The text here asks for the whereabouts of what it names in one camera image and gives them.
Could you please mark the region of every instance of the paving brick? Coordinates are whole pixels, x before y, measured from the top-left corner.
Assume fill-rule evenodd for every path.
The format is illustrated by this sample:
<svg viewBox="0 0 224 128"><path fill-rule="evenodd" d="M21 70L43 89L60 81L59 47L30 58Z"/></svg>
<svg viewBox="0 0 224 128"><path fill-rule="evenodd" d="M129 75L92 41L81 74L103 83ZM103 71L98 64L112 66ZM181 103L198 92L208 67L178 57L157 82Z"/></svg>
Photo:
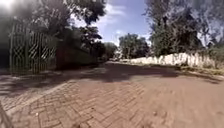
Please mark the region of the paving brick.
<svg viewBox="0 0 224 128"><path fill-rule="evenodd" d="M70 107L70 106L68 106L68 107L65 109L65 111L66 111L66 113L68 114L68 116L69 116L72 120L74 120L74 119L76 119L76 118L79 117L78 113L75 112L75 111L72 109L72 107Z"/></svg>
<svg viewBox="0 0 224 128"><path fill-rule="evenodd" d="M107 128L123 128L122 127L122 119L118 119L114 122L112 122L112 124L110 124Z"/></svg>
<svg viewBox="0 0 224 128"><path fill-rule="evenodd" d="M103 119L105 119L105 116L100 114L99 112L97 111L92 111L91 112L91 115L93 118L95 118L97 121L102 121Z"/></svg>
<svg viewBox="0 0 224 128"><path fill-rule="evenodd" d="M63 126L61 124L57 125L57 126L54 126L52 128L63 128Z"/></svg>
<svg viewBox="0 0 224 128"><path fill-rule="evenodd" d="M59 119L63 128L72 128L73 125L75 125L75 122L72 121L69 117L62 117Z"/></svg>
<svg viewBox="0 0 224 128"><path fill-rule="evenodd" d="M35 109L33 109L30 113L31 113L31 114L36 114L36 113L41 113L41 112L43 112L43 111L45 111L45 110L46 110L45 107L35 108Z"/></svg>
<svg viewBox="0 0 224 128"><path fill-rule="evenodd" d="M84 109L84 110L82 110L82 111L79 111L78 113L80 114L80 115L85 115L85 114L89 114L89 113L91 113L93 111L93 108L87 108L87 109Z"/></svg>
<svg viewBox="0 0 224 128"><path fill-rule="evenodd" d="M12 115L12 122L14 123L19 122L20 118L21 118L21 112L17 111Z"/></svg>
<svg viewBox="0 0 224 128"><path fill-rule="evenodd" d="M30 127L30 128L40 128L40 122L39 122L38 117L33 117L33 118L30 120L29 127Z"/></svg>
<svg viewBox="0 0 224 128"><path fill-rule="evenodd" d="M130 121L122 120L122 127L123 128L136 128Z"/></svg>
<svg viewBox="0 0 224 128"><path fill-rule="evenodd" d="M85 114L80 116L75 120L76 123L81 124L83 122L87 122L88 120L92 119L93 117L90 114Z"/></svg>
<svg viewBox="0 0 224 128"><path fill-rule="evenodd" d="M38 101L31 103L31 109L36 109L38 107Z"/></svg>
<svg viewBox="0 0 224 128"><path fill-rule="evenodd" d="M81 123L80 128L90 128L90 126L87 123Z"/></svg>
<svg viewBox="0 0 224 128"><path fill-rule="evenodd" d="M40 122L46 122L46 121L49 120L48 115L47 115L46 112L42 112L42 113L39 113L37 115L39 116L39 121Z"/></svg>
<svg viewBox="0 0 224 128"><path fill-rule="evenodd" d="M99 106L99 105L94 106L93 108L94 108L97 112L99 112L99 113L104 113L104 112L107 111L106 108L104 108L104 107L102 107L102 106Z"/></svg>
<svg viewBox="0 0 224 128"><path fill-rule="evenodd" d="M27 106L25 106L25 107L23 108L21 114L22 114L23 116L25 116L25 115L29 115L29 113L30 113L30 106L27 105Z"/></svg>
<svg viewBox="0 0 224 128"><path fill-rule="evenodd" d="M119 119L119 116L118 115L110 115L109 117L107 117L106 119L104 119L102 121L102 125L104 127L108 127L109 125L111 125L117 119Z"/></svg>
<svg viewBox="0 0 224 128"><path fill-rule="evenodd" d="M71 107L72 107L76 112L78 112L78 111L81 110L81 107L80 107L77 103L73 103L73 104L71 105Z"/></svg>
<svg viewBox="0 0 224 128"><path fill-rule="evenodd" d="M101 123L99 123L98 121L92 119L88 121L88 124L90 125L91 128L104 128Z"/></svg>
<svg viewBox="0 0 224 128"><path fill-rule="evenodd" d="M22 121L22 122L17 122L13 124L15 128L24 128L24 127L28 127L28 125L29 125L28 121Z"/></svg>
<svg viewBox="0 0 224 128"><path fill-rule="evenodd" d="M41 128L49 128L49 127L53 127L53 126L57 126L58 124L60 124L59 120L51 120L51 121L44 121L41 122Z"/></svg>
<svg viewBox="0 0 224 128"><path fill-rule="evenodd" d="M133 123L134 126L137 126L142 119L143 119L143 113L137 113L131 119L131 122Z"/></svg>
<svg viewBox="0 0 224 128"><path fill-rule="evenodd" d="M116 111L117 111L117 108L114 107L114 108L108 109L105 113L103 113L103 115L107 117L107 116L110 116L111 114L113 114Z"/></svg>

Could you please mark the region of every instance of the white wall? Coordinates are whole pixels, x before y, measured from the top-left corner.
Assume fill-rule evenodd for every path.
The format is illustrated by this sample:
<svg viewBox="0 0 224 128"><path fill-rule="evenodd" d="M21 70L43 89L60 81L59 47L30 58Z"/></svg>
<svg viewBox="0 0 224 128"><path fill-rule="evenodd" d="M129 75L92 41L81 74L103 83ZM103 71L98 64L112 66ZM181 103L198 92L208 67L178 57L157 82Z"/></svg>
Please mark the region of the white wall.
<svg viewBox="0 0 224 128"><path fill-rule="evenodd" d="M208 56L201 56L199 54L171 54L167 56L157 57L144 57L137 59L126 60L133 64L158 64L158 65L182 65L187 64L190 67L197 66L203 67L205 65L214 66L215 62L211 60Z"/></svg>

